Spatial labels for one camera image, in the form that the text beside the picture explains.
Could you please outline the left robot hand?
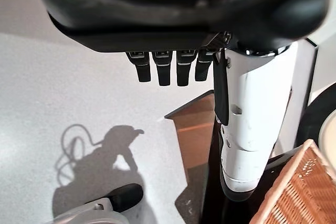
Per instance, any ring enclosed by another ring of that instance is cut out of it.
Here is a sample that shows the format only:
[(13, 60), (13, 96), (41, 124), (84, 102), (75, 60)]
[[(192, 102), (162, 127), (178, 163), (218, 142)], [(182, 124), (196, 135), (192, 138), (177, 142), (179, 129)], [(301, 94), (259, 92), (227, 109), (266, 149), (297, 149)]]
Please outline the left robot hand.
[(261, 179), (284, 120), (292, 44), (321, 26), (330, 0), (43, 2), (67, 37), (97, 52), (125, 52), (141, 82), (150, 81), (150, 59), (167, 85), (176, 55), (181, 87), (192, 62), (197, 81), (213, 65), (222, 189), (229, 199), (244, 201)]

